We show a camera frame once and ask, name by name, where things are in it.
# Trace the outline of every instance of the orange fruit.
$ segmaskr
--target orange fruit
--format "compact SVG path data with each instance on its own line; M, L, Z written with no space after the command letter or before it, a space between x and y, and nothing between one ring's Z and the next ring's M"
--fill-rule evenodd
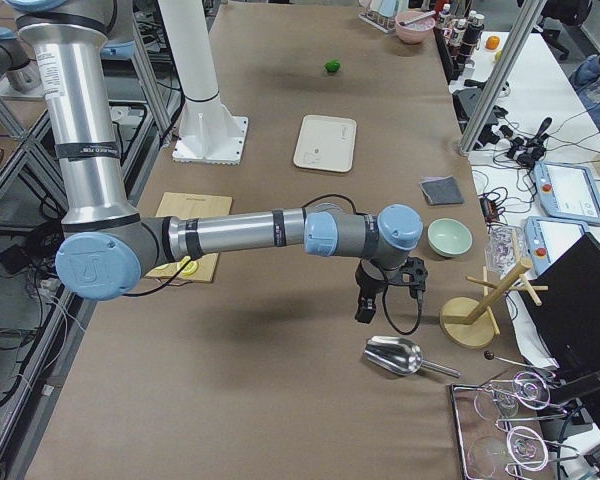
M498 45L500 45L500 37L491 35L489 38L487 38L487 50L495 50L498 48Z

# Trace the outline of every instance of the metal scoop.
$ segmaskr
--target metal scoop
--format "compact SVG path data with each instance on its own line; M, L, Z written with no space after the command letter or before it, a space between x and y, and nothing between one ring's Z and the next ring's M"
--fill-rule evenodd
M364 357L396 375L407 376L424 368L460 378L458 370L425 360L420 347L406 338L371 337L367 340Z

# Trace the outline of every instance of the office chair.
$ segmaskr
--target office chair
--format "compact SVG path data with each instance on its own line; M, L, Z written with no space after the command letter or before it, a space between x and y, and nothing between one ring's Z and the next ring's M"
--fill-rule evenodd
M518 7L521 7L524 0L517 0ZM560 30L545 28L544 24L547 18L558 20L563 25L570 27L580 27L589 16L593 0L549 0L542 9L540 22L534 27L534 30L540 35L547 45L561 52L560 60L569 58L569 49L566 48L558 37Z

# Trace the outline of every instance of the wooden cutting board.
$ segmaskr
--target wooden cutting board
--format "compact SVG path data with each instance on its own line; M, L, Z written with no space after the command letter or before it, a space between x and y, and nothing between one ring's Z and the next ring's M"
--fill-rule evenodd
M205 218L228 215L231 210L231 197L216 195L197 195L193 193L165 192L158 206L156 217L176 216L182 220L188 218ZM193 282L211 282L218 263L218 254L210 253L196 260L197 269L187 273L187 268L178 275L179 280ZM171 278L178 271L181 264L170 263L166 266L155 268L147 273L149 278Z

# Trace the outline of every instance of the bowl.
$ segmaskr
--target bowl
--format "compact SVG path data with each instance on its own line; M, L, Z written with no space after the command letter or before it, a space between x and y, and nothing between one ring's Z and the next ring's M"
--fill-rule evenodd
M431 30L433 30L433 27L436 24L433 17L422 19L419 22L407 25L406 27L400 25L400 22L406 22L419 15L422 15L422 12L419 10L407 10L406 12L400 12L396 15L396 35L398 35L398 38L404 43L409 45L421 43L427 35L429 35Z
M439 218L429 225L427 239L434 252L453 258L471 248L473 237L467 227L452 218Z

